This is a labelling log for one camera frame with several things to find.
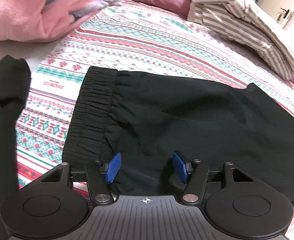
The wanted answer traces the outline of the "black pants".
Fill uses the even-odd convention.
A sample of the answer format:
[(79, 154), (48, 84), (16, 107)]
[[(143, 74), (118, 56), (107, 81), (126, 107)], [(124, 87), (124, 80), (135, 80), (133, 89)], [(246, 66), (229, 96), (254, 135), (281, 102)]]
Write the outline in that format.
[(90, 67), (62, 160), (83, 168), (120, 153), (111, 190), (180, 195), (172, 154), (211, 167), (233, 162), (294, 204), (294, 117), (254, 84)]

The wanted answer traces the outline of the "patterned knit bedspread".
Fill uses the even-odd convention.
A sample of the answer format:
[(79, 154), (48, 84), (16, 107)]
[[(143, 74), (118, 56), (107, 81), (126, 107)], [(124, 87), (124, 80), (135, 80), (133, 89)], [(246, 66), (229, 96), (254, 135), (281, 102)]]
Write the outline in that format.
[(83, 79), (91, 66), (183, 81), (155, 85), (152, 104), (188, 99), (196, 80), (232, 90), (254, 84), (294, 118), (294, 83), (283, 81), (250, 48), (182, 16), (125, 1), (102, 10), (64, 37), (32, 73), (16, 123), (20, 187), (70, 159), (67, 144)]

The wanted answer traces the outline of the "black folded garment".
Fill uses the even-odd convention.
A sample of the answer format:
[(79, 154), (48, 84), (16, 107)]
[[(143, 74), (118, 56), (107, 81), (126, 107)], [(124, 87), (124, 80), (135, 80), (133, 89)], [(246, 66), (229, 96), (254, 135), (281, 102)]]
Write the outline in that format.
[[(31, 72), (24, 59), (9, 55), (0, 60), (0, 209), (19, 189), (16, 169), (15, 124), (25, 107)], [(0, 217), (0, 239), (7, 239)]]

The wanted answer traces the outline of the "beige striped folded bedding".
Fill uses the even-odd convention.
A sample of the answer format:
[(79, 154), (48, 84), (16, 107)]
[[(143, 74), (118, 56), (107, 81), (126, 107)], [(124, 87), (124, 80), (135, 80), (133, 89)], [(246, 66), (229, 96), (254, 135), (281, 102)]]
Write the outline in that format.
[(246, 45), (284, 80), (294, 78), (294, 53), (285, 31), (250, 0), (190, 0), (188, 20)]

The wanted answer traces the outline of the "pink fleece blanket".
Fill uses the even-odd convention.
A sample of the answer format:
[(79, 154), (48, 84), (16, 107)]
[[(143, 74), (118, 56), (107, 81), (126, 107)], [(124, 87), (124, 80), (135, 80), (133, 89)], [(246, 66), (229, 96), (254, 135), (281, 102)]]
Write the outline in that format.
[(0, 41), (51, 42), (120, 0), (0, 0)]

